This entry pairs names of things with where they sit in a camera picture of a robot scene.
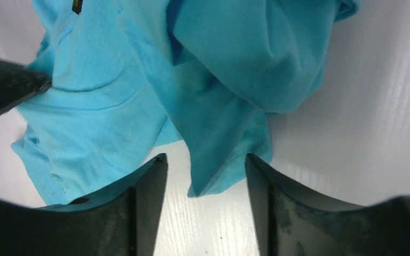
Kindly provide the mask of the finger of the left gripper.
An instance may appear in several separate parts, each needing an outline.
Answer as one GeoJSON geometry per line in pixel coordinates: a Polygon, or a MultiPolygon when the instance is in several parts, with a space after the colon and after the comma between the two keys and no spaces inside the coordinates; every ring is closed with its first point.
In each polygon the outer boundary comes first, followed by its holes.
{"type": "Polygon", "coordinates": [[[51,86],[52,79],[47,74],[0,59],[0,115],[51,86]]]}

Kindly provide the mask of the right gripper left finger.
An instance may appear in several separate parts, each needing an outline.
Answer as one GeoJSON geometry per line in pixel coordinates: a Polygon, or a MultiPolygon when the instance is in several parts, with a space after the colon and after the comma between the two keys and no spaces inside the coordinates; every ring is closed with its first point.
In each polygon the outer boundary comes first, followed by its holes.
{"type": "Polygon", "coordinates": [[[167,174],[167,156],[158,154],[68,204],[0,200],[0,255],[153,255],[167,174]]]}

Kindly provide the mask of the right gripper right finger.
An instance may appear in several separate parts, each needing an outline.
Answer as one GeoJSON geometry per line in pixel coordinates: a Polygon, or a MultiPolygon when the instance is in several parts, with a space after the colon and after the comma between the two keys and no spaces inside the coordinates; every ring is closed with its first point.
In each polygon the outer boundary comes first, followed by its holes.
{"type": "Polygon", "coordinates": [[[410,255],[410,196],[360,206],[319,193],[255,154],[245,169],[261,255],[410,255]]]}

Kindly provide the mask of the turquoise t-shirt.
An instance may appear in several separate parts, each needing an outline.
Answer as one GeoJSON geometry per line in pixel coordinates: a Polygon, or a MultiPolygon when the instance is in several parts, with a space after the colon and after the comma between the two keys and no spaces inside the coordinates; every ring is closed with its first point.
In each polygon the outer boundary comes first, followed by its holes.
{"type": "Polygon", "coordinates": [[[33,1],[45,28],[29,68],[52,87],[22,103],[12,145],[43,201],[65,204],[183,140],[189,197],[272,159],[269,115],[320,85],[335,22],[359,1],[33,1]]]}

